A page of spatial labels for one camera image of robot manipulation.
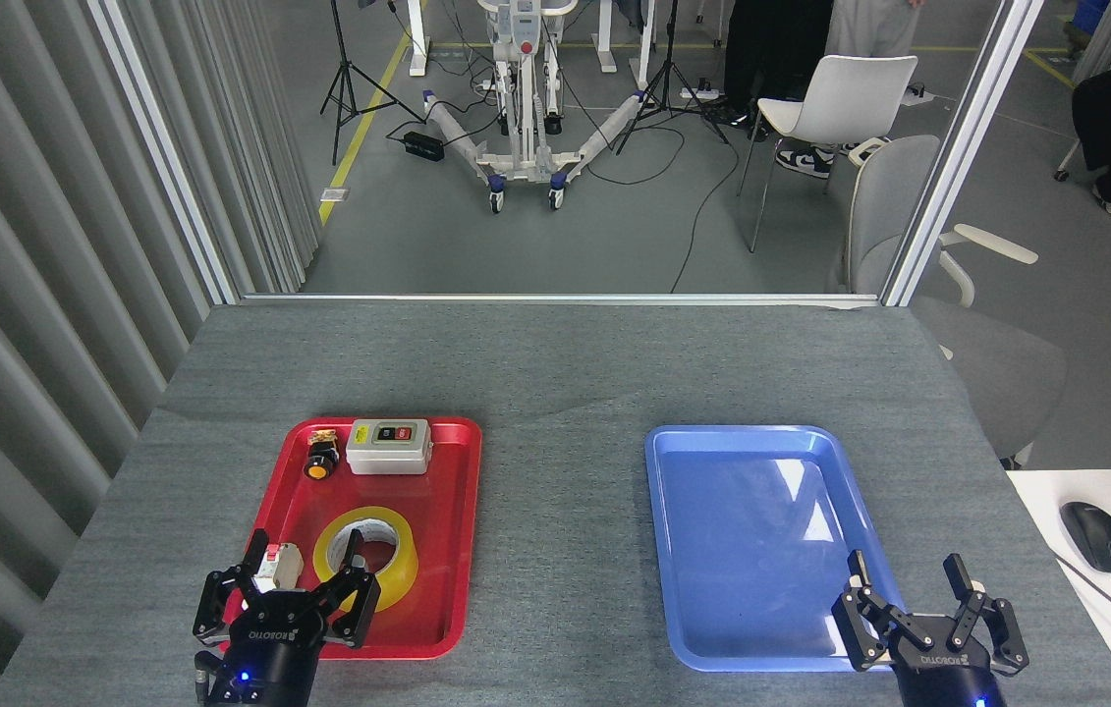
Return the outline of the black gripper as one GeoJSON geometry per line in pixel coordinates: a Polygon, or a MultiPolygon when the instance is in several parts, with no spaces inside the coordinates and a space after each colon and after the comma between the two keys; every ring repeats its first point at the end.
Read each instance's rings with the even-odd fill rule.
{"type": "Polygon", "coordinates": [[[306,706],[323,643],[350,649],[366,643],[381,587],[361,555],[361,530],[350,531],[338,571],[311,593],[257,589],[254,575],[268,542],[264,529],[256,529],[241,562],[206,574],[193,629],[206,647],[223,640],[229,595],[238,589],[249,603],[229,627],[222,657],[204,653],[206,704],[306,706]]]}
{"type": "Polygon", "coordinates": [[[944,560],[947,581],[959,601],[954,618],[907,614],[887,603],[869,580],[864,555],[847,558],[850,578],[832,605],[832,618],[847,657],[858,673],[892,666],[905,706],[998,706],[999,685],[991,671],[1014,676],[1025,670],[1029,653],[1012,603],[990,598],[982,582],[969,577],[958,552],[944,560]],[[970,638],[978,619],[992,640],[989,655],[970,638]],[[905,636],[911,623],[932,639],[918,647],[905,636]]]}

